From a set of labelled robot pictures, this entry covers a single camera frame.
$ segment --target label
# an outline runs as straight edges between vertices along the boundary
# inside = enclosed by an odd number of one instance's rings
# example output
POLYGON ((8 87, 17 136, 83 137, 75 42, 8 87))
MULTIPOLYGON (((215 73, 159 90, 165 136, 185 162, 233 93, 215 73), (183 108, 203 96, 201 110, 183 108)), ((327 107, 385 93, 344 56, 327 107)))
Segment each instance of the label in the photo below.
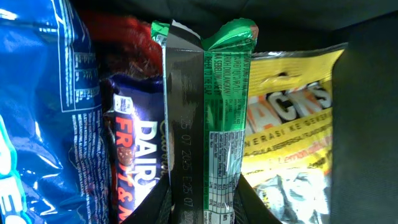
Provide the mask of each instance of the label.
POLYGON ((239 180, 251 54, 205 52, 205 223, 231 223, 239 180))
POLYGON ((66 54, 65 71, 59 73, 62 112, 97 108, 101 103, 95 53, 75 52, 66 54))
POLYGON ((330 90, 330 82, 315 82, 276 92, 279 100, 275 93, 249 99, 242 173, 253 187, 284 169, 329 173, 330 90))
POLYGON ((80 196, 86 200, 87 214, 93 222, 108 222, 109 170, 105 166, 108 158, 104 151, 102 132, 102 110, 72 115, 73 165, 79 176, 80 196))

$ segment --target nutrition label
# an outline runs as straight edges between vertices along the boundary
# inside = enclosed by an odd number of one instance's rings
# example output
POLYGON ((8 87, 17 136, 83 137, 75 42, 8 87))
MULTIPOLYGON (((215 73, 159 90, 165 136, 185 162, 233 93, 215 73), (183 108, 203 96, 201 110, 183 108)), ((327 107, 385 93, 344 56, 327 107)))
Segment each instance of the nutrition label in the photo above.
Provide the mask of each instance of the nutrition label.
POLYGON ((65 72, 60 73, 62 112, 99 106, 101 98, 95 54, 72 52, 71 56, 65 59, 64 69, 65 72))
POLYGON ((205 223, 234 221, 233 197, 241 172, 244 130, 211 131, 209 137, 209 212, 205 223))
POLYGON ((108 157, 101 139, 102 110, 72 115, 74 138, 70 161, 78 171, 80 196, 86 200, 90 223, 108 222, 108 157))

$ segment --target dairy milk logo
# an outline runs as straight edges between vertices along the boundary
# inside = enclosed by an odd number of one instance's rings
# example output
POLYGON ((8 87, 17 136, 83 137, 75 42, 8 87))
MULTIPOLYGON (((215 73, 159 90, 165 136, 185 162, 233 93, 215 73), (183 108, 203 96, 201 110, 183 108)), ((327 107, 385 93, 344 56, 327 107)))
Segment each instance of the dairy milk logo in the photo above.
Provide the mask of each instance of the dairy milk logo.
POLYGON ((124 221, 159 181, 157 171, 157 121, 141 121, 133 100, 113 95, 118 155, 118 218, 124 221))
POLYGON ((0 115, 0 209, 4 224, 31 224, 17 167, 17 151, 0 115))

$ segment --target snack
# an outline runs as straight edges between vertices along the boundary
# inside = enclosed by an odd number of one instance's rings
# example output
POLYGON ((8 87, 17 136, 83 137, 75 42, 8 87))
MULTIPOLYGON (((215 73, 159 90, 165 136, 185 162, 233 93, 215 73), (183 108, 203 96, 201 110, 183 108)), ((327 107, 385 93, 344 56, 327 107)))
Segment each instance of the snack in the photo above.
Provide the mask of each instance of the snack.
POLYGON ((328 223, 331 69, 343 47, 253 55, 242 174, 284 223, 328 223))
POLYGON ((187 27, 170 26, 165 85, 172 223, 234 222, 257 33, 253 21, 238 19, 200 42, 187 27))
POLYGON ((124 221, 167 174, 162 82, 135 81, 115 74, 102 82, 113 86, 113 107, 104 114, 111 120, 116 148, 114 178, 118 220, 124 221))
POLYGON ((149 24, 82 12, 99 60, 101 94, 113 155, 113 206, 123 222, 167 175, 162 49, 149 24))
POLYGON ((68 1, 5 0, 0 9, 0 223, 109 223, 85 25, 68 1))

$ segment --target candy wrapper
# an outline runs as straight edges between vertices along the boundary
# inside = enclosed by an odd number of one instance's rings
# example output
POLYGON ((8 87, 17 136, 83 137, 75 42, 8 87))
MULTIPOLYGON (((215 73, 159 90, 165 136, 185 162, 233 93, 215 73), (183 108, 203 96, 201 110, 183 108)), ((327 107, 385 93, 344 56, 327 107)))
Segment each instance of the candy wrapper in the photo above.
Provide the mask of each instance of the candy wrapper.
POLYGON ((253 21, 206 40, 173 22, 165 51, 172 223, 233 223, 243 156, 253 21))
POLYGON ((253 55, 242 173, 283 223, 328 223, 331 70, 344 46, 253 55))
POLYGON ((123 222, 167 175, 162 49, 133 17, 82 12, 99 60, 113 155, 113 205, 123 222))

